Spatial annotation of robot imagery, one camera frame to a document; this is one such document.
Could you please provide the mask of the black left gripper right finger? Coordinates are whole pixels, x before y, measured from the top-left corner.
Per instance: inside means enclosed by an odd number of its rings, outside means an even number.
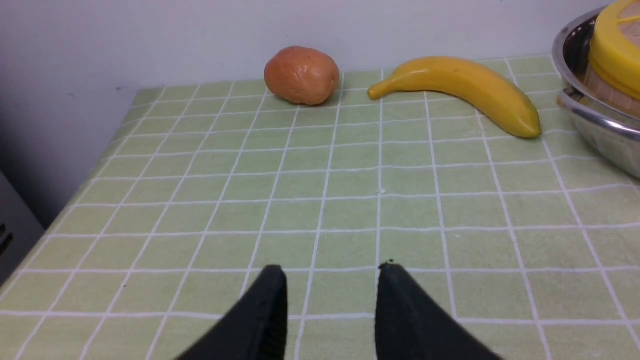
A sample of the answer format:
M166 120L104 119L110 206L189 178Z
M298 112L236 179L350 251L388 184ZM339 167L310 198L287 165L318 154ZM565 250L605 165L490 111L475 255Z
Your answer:
M380 264L375 306L378 360L500 360L398 263Z

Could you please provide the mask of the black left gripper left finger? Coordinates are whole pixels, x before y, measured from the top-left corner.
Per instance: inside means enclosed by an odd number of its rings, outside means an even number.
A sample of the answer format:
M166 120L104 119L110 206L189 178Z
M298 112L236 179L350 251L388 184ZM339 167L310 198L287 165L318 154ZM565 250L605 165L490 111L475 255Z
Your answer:
M283 360L288 339L288 282L267 265L245 294L178 360Z

